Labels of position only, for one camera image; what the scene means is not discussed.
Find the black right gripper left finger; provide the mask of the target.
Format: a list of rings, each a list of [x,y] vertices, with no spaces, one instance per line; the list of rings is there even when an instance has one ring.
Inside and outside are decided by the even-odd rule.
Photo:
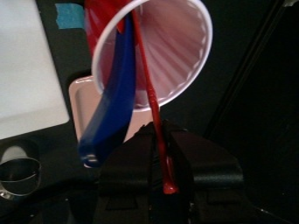
[[[150,224],[155,128],[150,122],[115,149],[100,169],[95,224]]]

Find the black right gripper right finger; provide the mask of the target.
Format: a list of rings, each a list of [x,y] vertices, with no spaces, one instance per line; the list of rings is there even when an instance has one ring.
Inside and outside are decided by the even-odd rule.
[[[163,133],[191,224],[240,224],[243,173],[235,157],[170,121]]]

